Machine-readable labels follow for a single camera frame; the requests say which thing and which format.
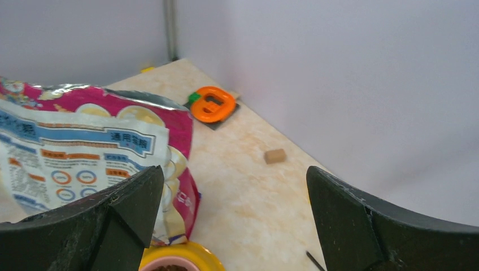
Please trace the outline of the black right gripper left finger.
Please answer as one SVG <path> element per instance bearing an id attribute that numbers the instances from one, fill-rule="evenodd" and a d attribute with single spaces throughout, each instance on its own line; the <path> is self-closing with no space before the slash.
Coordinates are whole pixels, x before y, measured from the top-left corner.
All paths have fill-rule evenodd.
<path id="1" fill-rule="evenodd" d="M 62 207 L 1 223 L 2 270 L 138 270 L 162 197 L 161 167 Z"/>

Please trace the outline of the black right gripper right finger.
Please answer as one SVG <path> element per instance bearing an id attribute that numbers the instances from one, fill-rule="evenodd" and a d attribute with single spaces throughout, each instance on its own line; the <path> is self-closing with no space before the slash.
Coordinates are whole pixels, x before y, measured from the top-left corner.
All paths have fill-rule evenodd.
<path id="1" fill-rule="evenodd" d="M 307 169 L 327 270 L 477 270 L 478 227 L 440 220 Z"/>

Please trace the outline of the pink pet food bag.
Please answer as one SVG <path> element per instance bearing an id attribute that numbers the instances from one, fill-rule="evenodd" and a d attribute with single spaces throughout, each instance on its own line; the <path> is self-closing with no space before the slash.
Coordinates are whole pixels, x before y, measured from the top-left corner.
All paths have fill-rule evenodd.
<path id="1" fill-rule="evenodd" d="M 201 198 L 188 170 L 192 137 L 189 110 L 163 96 L 1 78 L 1 186 L 28 215 L 160 166 L 151 244 L 184 243 Z"/>

